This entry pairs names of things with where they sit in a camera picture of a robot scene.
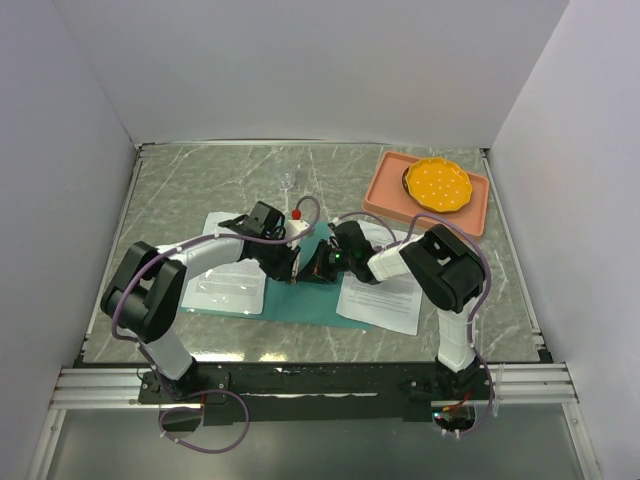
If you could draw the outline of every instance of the teal mat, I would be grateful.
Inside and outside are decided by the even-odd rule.
[[[306,265],[316,250],[318,241],[329,238],[329,227],[318,223],[315,233],[300,242],[300,265]],[[224,317],[257,318],[274,322],[304,323],[328,327],[359,328],[369,330],[367,323],[349,320],[336,313],[342,274],[334,284],[297,283],[291,285],[267,278],[264,289],[264,306],[259,315],[220,312],[217,310],[185,309],[181,311],[220,315]]]

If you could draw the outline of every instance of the plate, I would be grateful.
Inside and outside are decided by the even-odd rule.
[[[405,171],[402,182],[421,207],[438,213],[460,210],[473,191],[467,172],[441,157],[418,160]]]

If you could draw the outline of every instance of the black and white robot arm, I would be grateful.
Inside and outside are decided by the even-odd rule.
[[[256,259],[270,278],[291,283],[330,283],[341,271],[350,271],[370,284],[411,274],[438,308],[438,361],[455,375],[455,382],[465,383],[475,373],[469,315],[482,293],[485,273],[476,254],[449,229],[436,225],[415,240],[375,252],[357,222],[330,224],[329,241],[320,241],[312,259],[298,271],[299,240],[273,242],[284,235],[299,237],[309,229],[299,219],[299,212],[296,217],[285,221],[281,212],[258,202],[249,215],[221,223],[213,241],[186,248],[138,242],[129,249],[107,287],[101,309],[113,318],[137,272],[154,257],[176,249],[143,276],[152,280],[148,288],[142,283],[135,286],[124,303],[118,326],[135,335],[167,386],[174,394],[184,396],[199,387],[198,363],[184,348],[172,324],[190,279],[244,259]]]

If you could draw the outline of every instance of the yellow polka dot plate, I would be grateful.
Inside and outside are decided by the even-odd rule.
[[[407,193],[420,206],[438,213],[455,212],[471,200],[467,172],[444,158],[423,158],[402,176]]]

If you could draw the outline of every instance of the tray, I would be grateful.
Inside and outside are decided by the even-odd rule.
[[[411,223],[417,213],[428,212],[420,207],[402,186],[402,174],[418,160],[420,158],[400,152],[385,152],[364,197],[363,210],[403,223]],[[456,212],[440,215],[477,238],[484,233],[489,202],[489,180],[471,172],[467,172],[467,175],[473,186],[471,201]],[[436,223],[438,222],[430,218],[421,218],[416,225],[428,229]]]

